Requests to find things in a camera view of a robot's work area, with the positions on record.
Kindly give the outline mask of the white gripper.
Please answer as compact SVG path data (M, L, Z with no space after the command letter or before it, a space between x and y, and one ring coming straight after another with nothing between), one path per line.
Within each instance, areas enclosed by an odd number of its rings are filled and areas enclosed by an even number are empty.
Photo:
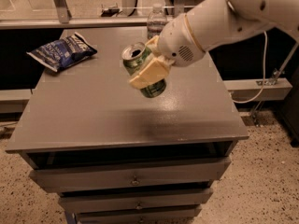
M139 90L166 78L173 64L189 66L206 54L192 33L186 13L170 21L159 36L148 40L146 48L153 55L129 79L129 84Z

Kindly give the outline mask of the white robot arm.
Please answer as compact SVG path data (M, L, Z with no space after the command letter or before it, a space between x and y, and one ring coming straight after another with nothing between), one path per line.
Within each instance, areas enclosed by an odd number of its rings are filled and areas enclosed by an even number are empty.
M146 43L151 55L130 84L143 89L166 78L172 65L188 66L216 47L273 27L299 40L299 0L204 0Z

